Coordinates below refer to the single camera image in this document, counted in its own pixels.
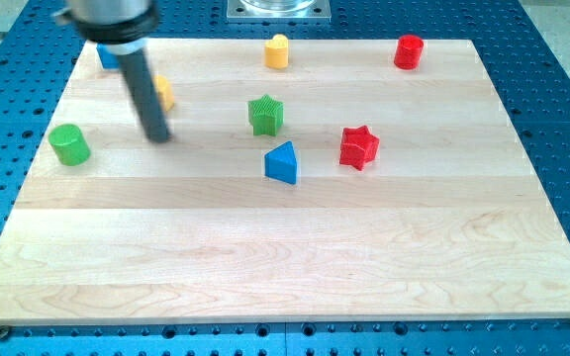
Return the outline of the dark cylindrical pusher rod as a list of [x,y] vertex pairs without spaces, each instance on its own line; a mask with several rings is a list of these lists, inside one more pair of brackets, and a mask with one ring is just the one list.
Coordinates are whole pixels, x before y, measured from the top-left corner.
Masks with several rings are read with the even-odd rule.
[[142,48],[117,56],[145,137],[155,143],[167,142],[170,131],[160,104],[145,52]]

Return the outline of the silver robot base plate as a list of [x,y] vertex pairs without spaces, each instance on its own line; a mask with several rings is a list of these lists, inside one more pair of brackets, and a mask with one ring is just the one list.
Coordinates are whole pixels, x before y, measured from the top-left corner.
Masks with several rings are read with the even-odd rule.
[[329,22],[330,0],[228,0],[226,17],[230,23]]

